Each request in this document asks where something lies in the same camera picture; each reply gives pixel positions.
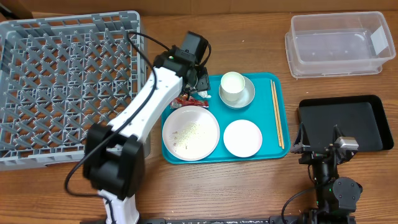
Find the small pink bowl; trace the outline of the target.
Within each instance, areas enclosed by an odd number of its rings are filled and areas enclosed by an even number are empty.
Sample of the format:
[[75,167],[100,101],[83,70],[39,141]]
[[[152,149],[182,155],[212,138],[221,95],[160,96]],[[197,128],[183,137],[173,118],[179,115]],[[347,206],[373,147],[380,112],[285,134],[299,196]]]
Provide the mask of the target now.
[[251,157],[262,146],[262,133],[253,122],[239,119],[226,127],[223,142],[232,155],[242,158]]

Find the grey plastic dish rack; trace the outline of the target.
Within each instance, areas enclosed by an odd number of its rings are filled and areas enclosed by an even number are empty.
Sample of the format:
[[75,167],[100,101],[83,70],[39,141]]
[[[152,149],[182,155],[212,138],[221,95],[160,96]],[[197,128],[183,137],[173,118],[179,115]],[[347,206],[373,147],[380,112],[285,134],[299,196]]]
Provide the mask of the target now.
[[144,86],[136,11],[1,23],[1,170],[79,161]]

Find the red snack wrapper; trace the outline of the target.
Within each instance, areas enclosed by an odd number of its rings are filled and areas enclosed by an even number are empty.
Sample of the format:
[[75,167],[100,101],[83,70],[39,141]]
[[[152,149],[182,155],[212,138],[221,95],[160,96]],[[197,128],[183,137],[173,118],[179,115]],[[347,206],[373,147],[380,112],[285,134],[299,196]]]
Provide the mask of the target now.
[[180,95],[173,99],[170,103],[170,107],[172,109],[178,109],[183,106],[199,106],[202,108],[208,108],[209,103],[206,100],[197,100],[188,94]]

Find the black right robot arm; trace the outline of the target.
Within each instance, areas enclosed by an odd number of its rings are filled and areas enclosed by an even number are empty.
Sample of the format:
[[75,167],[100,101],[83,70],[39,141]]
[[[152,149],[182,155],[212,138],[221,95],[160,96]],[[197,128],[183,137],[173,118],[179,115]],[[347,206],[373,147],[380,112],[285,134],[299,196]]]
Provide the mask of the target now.
[[298,162],[312,170],[308,175],[314,187],[297,193],[291,199],[313,190],[317,207],[305,210],[296,223],[356,222],[351,214],[356,211],[363,187],[353,179],[339,176],[337,166],[350,161],[358,147],[355,138],[345,136],[338,126],[333,127],[332,143],[328,146],[311,146],[305,126],[300,124],[291,152],[300,154]]

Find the wooden chopstick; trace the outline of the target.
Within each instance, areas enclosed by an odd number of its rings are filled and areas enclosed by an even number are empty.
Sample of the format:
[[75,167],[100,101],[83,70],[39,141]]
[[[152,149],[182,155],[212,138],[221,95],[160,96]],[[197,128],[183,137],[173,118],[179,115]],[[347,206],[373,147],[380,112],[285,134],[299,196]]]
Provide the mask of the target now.
[[280,136],[279,117],[278,117],[278,113],[277,113],[277,105],[276,105],[276,97],[275,97],[273,80],[270,80],[270,85],[271,85],[271,93],[272,93],[272,101],[273,101],[273,107],[274,107],[274,116],[275,116],[275,123],[276,123],[276,129],[277,129],[278,143],[279,143],[279,147],[283,148],[282,140],[281,140],[281,136]]
[[277,99],[276,85],[275,85],[274,81],[272,81],[272,87],[273,87],[275,110],[276,110],[276,116],[277,116],[277,125],[278,125],[278,129],[279,129],[280,146],[282,149],[285,149],[284,137],[283,137],[283,132],[282,132],[282,124],[281,124],[281,119],[280,119],[279,102]]

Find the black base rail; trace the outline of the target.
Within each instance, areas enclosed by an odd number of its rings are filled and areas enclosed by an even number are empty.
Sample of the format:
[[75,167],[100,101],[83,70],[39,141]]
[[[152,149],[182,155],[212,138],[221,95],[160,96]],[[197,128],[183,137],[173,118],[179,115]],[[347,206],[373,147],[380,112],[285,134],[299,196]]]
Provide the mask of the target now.
[[[285,216],[284,220],[290,224],[315,223],[304,216]],[[81,221],[81,224],[105,224],[105,220]],[[152,218],[138,220],[138,224],[283,224],[281,216],[270,216],[268,218],[231,218],[231,219],[190,219],[190,220],[168,220],[164,218]]]

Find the teal serving tray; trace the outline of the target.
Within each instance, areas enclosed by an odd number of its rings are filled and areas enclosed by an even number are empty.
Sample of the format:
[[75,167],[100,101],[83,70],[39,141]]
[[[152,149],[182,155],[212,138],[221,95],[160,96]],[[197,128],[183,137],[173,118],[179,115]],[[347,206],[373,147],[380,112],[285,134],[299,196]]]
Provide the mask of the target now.
[[[212,96],[208,102],[209,111],[215,116],[220,126],[220,141],[215,150],[206,158],[199,161],[183,161],[173,156],[162,143],[164,159],[171,164],[199,164],[214,162],[255,161],[263,159],[280,159],[290,151],[289,126],[286,118],[282,87],[279,79],[271,73],[244,73],[254,84],[255,95],[252,102],[242,109],[228,108],[220,99],[219,87],[222,75],[209,76]],[[275,83],[277,93],[280,122],[284,139],[284,149],[279,146],[274,106],[271,93],[271,80]],[[255,155],[239,158],[232,155],[223,144],[223,133],[227,125],[237,119],[252,121],[261,130],[262,146]]]

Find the crumpled white tissue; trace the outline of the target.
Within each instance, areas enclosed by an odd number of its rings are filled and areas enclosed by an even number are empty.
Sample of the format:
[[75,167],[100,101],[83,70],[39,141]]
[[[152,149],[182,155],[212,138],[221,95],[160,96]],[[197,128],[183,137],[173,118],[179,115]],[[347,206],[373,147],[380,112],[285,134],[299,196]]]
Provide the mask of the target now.
[[202,98],[211,98],[211,95],[209,95],[207,91],[199,91],[198,95]]

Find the large white plate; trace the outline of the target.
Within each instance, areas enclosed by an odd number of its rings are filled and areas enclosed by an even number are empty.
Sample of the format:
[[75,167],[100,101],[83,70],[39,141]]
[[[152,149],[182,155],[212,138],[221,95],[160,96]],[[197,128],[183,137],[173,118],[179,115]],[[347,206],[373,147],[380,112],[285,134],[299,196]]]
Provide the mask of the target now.
[[220,140],[215,116],[199,106],[184,106],[173,111],[162,127],[167,152],[182,161],[199,161],[209,156]]

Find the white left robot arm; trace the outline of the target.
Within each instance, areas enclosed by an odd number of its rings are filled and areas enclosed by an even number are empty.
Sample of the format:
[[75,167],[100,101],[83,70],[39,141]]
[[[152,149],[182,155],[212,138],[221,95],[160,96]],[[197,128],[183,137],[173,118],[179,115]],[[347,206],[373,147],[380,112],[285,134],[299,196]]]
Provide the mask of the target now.
[[106,209],[105,223],[137,223],[135,193],[145,174],[144,144],[163,110],[178,96],[210,89],[205,67],[211,45],[188,32],[181,47],[156,56],[150,77],[126,109],[106,126],[88,130],[79,165]]

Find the cream paper cup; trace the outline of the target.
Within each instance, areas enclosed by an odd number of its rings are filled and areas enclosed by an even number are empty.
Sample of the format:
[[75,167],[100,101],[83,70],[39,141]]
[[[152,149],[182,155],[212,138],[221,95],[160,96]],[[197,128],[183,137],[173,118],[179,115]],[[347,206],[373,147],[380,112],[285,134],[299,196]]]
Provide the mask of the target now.
[[225,100],[237,101],[245,87],[245,79],[238,72],[228,72],[221,77],[221,95]]

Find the clear plastic bin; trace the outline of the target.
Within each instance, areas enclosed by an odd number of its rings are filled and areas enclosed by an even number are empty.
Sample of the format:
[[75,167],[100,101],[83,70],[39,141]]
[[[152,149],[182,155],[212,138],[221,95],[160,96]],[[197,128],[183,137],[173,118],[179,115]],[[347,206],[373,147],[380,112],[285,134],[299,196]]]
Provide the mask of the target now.
[[396,57],[381,12],[293,16],[285,51],[294,78],[373,75]]

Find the grey saucer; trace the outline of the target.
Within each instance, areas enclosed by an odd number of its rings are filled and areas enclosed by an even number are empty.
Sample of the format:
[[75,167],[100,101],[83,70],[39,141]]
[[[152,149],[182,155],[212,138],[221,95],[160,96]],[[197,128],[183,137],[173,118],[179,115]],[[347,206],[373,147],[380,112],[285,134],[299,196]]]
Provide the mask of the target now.
[[223,89],[219,86],[219,96],[222,102],[229,108],[237,110],[247,107],[255,97],[255,87],[248,77],[244,77],[245,87],[242,91],[241,98],[236,101],[228,101],[224,98]]

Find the black tray bin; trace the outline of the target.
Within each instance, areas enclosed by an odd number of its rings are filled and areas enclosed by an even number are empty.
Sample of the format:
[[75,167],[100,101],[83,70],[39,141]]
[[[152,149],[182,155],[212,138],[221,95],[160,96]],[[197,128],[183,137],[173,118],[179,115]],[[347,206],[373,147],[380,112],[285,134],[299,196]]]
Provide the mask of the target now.
[[359,152],[394,147],[382,101],[376,95],[302,100],[298,117],[305,125],[310,142],[316,146],[332,143],[333,127],[338,125],[345,136],[357,140]]

